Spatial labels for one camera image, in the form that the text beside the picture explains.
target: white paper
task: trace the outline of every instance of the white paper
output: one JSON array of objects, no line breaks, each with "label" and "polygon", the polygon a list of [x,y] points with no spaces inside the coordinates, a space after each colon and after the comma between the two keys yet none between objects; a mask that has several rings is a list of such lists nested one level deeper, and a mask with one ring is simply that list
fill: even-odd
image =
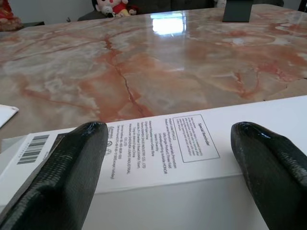
[{"label": "white paper", "polygon": [[[108,147],[96,193],[240,175],[230,145],[231,126],[240,121],[287,136],[306,153],[304,104],[307,96],[108,123]],[[6,188],[0,190],[0,206],[48,155],[57,136],[59,140],[72,130],[27,136],[0,176],[0,187]],[[29,146],[38,149],[29,151]]]},{"label": "white paper", "polygon": [[0,128],[18,112],[18,108],[0,104]]}]

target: marble table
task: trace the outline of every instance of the marble table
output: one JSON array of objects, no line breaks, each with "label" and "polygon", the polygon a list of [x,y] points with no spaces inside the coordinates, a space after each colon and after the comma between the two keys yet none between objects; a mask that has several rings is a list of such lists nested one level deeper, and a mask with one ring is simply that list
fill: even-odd
[{"label": "marble table", "polygon": [[254,5],[25,28],[0,36],[0,138],[307,93],[307,14]]}]

